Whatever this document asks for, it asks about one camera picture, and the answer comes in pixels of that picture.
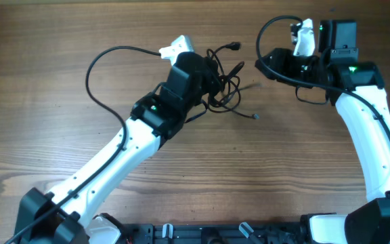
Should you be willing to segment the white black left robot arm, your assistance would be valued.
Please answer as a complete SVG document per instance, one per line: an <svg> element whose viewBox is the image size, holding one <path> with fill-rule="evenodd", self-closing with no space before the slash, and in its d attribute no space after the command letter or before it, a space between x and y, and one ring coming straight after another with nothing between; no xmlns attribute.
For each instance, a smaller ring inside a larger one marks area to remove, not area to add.
<svg viewBox="0 0 390 244"><path fill-rule="evenodd" d="M219 65L181 52L168 79L138 100L121 130L71 177L46 193L32 188L20 202L9 243L118 243L118 224L96 212L140 163L153 156L189 120L205 94L221 90Z"/></svg>

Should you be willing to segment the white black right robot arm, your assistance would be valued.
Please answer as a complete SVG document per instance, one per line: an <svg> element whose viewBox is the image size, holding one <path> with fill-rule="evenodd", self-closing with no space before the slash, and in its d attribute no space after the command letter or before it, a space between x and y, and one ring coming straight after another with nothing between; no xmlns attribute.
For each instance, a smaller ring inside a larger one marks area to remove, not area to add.
<svg viewBox="0 0 390 244"><path fill-rule="evenodd" d="M290 17L294 49L258 55L268 79L296 89L323 89L347 126L364 175L367 202L347 214L302 216L306 243L390 243L390 112L385 82L373 62L360 62L354 20Z"/></svg>

